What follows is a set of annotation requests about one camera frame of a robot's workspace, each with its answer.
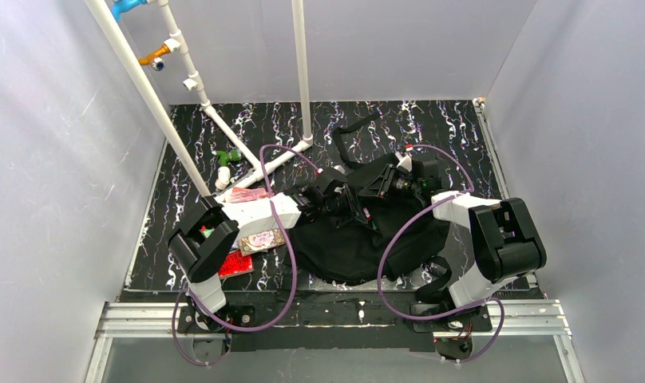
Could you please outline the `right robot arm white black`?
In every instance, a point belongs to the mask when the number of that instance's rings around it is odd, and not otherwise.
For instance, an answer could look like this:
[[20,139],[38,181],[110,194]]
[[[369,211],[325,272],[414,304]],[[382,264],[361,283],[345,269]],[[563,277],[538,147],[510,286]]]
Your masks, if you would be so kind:
[[370,163],[349,166],[353,186],[364,199],[420,203],[421,210],[403,221],[378,263],[377,278],[385,273],[394,245],[418,220],[431,217],[467,229],[473,245],[473,265],[449,286],[435,282],[417,289],[424,303],[440,303],[436,316],[444,317],[491,301],[500,288],[545,266],[547,253],[526,203],[520,198],[484,199],[473,195],[474,184],[465,177],[465,189],[449,191],[443,178],[442,153],[429,159],[410,150],[390,153]]

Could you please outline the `black student backpack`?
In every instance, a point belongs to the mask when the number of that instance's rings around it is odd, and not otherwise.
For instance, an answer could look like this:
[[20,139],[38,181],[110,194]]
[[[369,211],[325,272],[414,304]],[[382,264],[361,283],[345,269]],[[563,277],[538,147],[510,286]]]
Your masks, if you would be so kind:
[[[378,117],[378,113],[373,113],[332,132],[343,162],[341,169],[337,170],[347,177],[360,204],[369,211],[372,227],[356,223],[336,227],[331,217],[324,217],[317,223],[288,231],[297,264],[325,282],[357,286],[375,280],[379,259],[388,242],[403,221],[421,210],[420,203],[364,199],[358,196],[358,188],[352,184],[349,166],[360,162],[350,159],[342,137]],[[445,247],[449,228],[449,223],[438,222],[431,217],[418,220],[394,245],[383,277],[395,280],[432,261]]]

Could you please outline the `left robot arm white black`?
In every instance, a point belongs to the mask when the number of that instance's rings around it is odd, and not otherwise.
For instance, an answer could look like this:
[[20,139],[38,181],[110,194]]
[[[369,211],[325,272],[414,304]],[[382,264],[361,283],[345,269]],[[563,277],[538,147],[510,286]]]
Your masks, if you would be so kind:
[[220,268],[242,239],[317,223],[324,217],[336,223],[370,222],[369,211],[360,204],[347,177],[333,168],[320,171],[309,184],[298,184],[272,197],[228,203],[202,197],[165,241],[201,312],[214,314],[227,303]]

